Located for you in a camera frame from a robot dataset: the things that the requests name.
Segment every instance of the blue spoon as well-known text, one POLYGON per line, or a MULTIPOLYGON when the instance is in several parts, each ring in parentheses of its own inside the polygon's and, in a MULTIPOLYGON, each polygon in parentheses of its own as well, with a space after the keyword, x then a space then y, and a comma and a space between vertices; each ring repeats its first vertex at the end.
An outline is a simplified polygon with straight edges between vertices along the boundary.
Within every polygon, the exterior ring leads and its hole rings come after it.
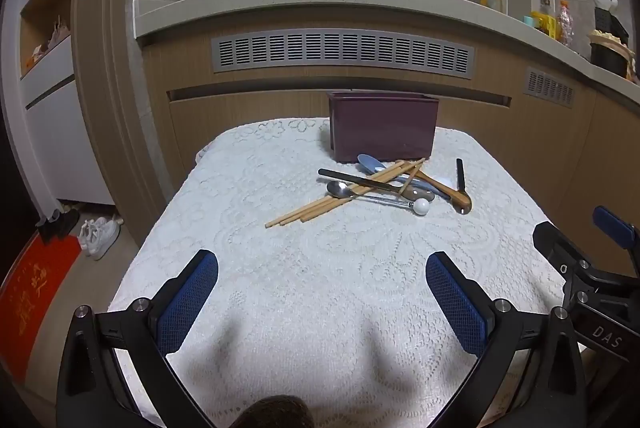
MULTIPOLYGON (((374 174, 374 173, 379 172, 380 170, 384 170, 386 168, 375 157, 371 157, 370 155, 367 155, 365 153, 361 153, 358 156, 358 163, 360 163, 360 165, 362 165, 362 167, 364 168, 365 172, 367 172, 369 174, 374 174)), ((394 180, 398 181, 398 182, 401 182, 401 183, 404 183, 404 181, 406 181, 408 178, 409 178, 409 176, 407 174, 402 174, 402 175, 399 175, 398 177, 396 177, 394 180)), ((412 184, 412 186, 415 186, 416 188, 422 188, 423 190, 430 190, 433 193, 435 193, 436 195, 439 195, 440 197, 442 197, 443 199, 449 200, 449 196, 448 195, 446 195, 445 193, 441 192, 437 188, 434 188, 433 186, 431 186, 426 181, 422 181, 420 179, 414 179, 414 180, 412 180, 411 184, 412 184)))

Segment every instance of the blue gripper pad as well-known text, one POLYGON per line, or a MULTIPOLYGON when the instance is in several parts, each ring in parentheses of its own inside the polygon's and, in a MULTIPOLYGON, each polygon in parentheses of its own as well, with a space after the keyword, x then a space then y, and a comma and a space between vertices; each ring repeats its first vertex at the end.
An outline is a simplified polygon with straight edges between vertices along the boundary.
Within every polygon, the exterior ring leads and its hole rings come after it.
POLYGON ((157 316, 151 321, 156 324, 156 345, 163 356, 180 348, 217 281, 218 260, 201 249, 178 277, 158 291, 154 297, 157 316))
POLYGON ((429 289, 447 318, 460 345, 478 358, 494 328, 491 300, 473 280, 467 280, 443 252, 427 259, 429 289))
POLYGON ((632 249, 636 243, 633 227, 615 216, 604 206, 596 206, 593 210, 593 224, 600 228, 611 240, 622 249, 632 249))

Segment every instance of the floral lace pattern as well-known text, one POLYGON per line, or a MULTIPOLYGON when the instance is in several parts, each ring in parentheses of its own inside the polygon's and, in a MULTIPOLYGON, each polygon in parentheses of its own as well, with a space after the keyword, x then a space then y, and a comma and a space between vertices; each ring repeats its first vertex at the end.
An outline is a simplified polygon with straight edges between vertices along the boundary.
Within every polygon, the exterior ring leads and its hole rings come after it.
MULTIPOLYGON (((323 428, 427 426, 475 361, 425 282, 434 251, 519 310, 547 313, 561 302, 562 279, 531 240, 545 215, 463 132, 436 129, 423 170, 455 180, 462 158, 469 215, 440 198, 426 217, 360 200, 265 229, 324 195, 320 167, 359 173, 332 160, 328 129, 322 118, 274 119, 207 145, 111 303, 119 310, 153 296, 200 248, 216 254, 218 283, 168 361, 219 427, 275 394, 301 397, 323 428)), ((141 412, 159 423, 128 355, 118 357, 141 412)), ((488 415, 507 405, 521 363, 488 415)))

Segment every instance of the pile of utensils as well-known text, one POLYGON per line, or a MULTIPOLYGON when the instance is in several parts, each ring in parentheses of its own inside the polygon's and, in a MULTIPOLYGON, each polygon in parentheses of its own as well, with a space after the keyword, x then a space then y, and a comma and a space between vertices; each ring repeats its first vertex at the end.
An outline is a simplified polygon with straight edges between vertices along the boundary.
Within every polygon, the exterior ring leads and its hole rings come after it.
POLYGON ((358 157, 358 161, 365 169, 367 169, 367 171, 371 172, 372 175, 367 178, 362 178, 332 170, 320 169, 318 170, 319 175, 332 177, 337 180, 353 182, 353 184, 346 185, 342 182, 332 181, 327 185, 327 190, 330 195, 322 197, 321 199, 316 199, 316 201, 293 210, 286 215, 278 217, 277 219, 266 223, 264 226, 266 228, 271 228, 276 224, 284 226, 297 220, 300 220, 301 222, 310 221, 311 219, 315 219, 338 206, 342 206, 354 198, 364 196, 374 189, 392 191, 397 193, 399 196, 405 197, 409 202, 367 196, 370 200, 407 207, 412 209, 412 211, 417 215, 425 215, 427 213, 429 209, 429 202, 434 199, 434 192, 449 200, 458 213, 467 214, 471 211, 471 198, 465 192, 464 173, 462 169, 462 160, 460 159, 457 160, 457 191, 424 174, 420 170, 422 163, 425 161, 424 158, 414 162, 399 160, 386 168, 382 163, 368 155, 361 154, 358 157), (414 178, 416 179, 416 186, 411 185, 414 178), (386 184, 394 179, 401 181, 403 183, 402 186, 386 184))

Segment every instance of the white sneaker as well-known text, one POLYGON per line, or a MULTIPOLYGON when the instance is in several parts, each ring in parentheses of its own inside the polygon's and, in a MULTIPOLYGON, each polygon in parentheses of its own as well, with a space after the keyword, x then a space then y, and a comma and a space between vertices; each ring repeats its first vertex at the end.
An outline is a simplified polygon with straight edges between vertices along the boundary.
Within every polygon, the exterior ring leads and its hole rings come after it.
POLYGON ((116 221, 107 221, 104 217, 98 217, 95 221, 85 221, 80 228, 78 241, 80 247, 88 252, 88 255, 99 261, 120 234, 120 225, 116 221))

